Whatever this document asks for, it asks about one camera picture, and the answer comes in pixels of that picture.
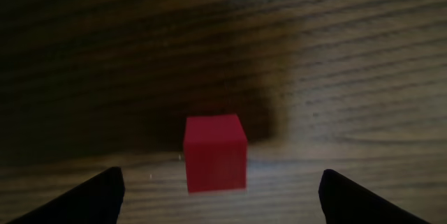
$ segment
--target black object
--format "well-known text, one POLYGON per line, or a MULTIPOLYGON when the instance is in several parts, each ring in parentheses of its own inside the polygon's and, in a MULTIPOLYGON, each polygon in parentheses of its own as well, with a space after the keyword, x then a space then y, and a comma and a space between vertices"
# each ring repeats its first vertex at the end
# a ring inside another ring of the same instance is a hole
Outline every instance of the black object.
POLYGON ((123 197, 121 169, 112 167, 10 224, 115 224, 123 197))
POLYGON ((428 223, 334 170, 324 171, 318 194, 327 224, 428 223))

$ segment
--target cube front face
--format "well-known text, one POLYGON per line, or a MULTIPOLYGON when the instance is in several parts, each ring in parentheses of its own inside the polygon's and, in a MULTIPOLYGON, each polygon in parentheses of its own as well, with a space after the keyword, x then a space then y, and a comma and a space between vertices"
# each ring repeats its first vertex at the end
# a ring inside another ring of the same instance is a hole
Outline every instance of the cube front face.
POLYGON ((245 188, 247 184, 247 139, 237 116, 210 117, 211 122, 219 124, 215 126, 218 131, 225 130, 226 132, 226 138, 221 138, 219 141, 207 139, 200 131, 199 128, 203 125, 207 126, 205 132, 213 131, 210 129, 210 127, 213 128, 210 121, 201 124, 204 120, 206 121, 205 117, 200 117, 199 121, 192 124, 191 120, 194 121, 195 118, 191 117, 188 120, 184 141, 188 191, 197 193, 245 188), (197 138, 194 138, 194 134, 191 133, 202 134, 200 141, 197 141, 197 138))

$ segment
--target wooden table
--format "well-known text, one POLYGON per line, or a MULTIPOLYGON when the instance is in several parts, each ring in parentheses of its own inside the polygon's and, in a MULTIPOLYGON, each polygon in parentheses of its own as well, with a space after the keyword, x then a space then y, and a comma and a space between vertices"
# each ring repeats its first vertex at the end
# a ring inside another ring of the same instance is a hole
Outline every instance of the wooden table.
POLYGON ((0 223, 107 167, 121 224, 324 223, 333 168, 447 223, 447 0, 0 0, 0 223), (188 196, 186 115, 248 190, 188 196))

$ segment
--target red cube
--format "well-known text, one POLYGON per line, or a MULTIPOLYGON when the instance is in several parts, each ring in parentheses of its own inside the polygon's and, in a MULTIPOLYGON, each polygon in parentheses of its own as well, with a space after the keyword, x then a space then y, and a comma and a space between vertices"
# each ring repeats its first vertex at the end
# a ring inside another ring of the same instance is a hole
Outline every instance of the red cube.
POLYGON ((247 185, 247 137, 236 114, 189 117, 184 136, 188 191, 247 185))

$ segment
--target wood grain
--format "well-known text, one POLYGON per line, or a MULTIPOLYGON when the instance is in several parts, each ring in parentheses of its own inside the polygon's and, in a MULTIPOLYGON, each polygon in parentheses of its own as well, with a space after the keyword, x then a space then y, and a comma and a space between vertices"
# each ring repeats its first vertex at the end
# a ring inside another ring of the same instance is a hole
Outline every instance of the wood grain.
POLYGON ((447 223, 447 0, 0 0, 0 223, 113 165, 119 223, 324 223, 333 168, 447 223), (237 112, 247 192, 188 196, 237 112))

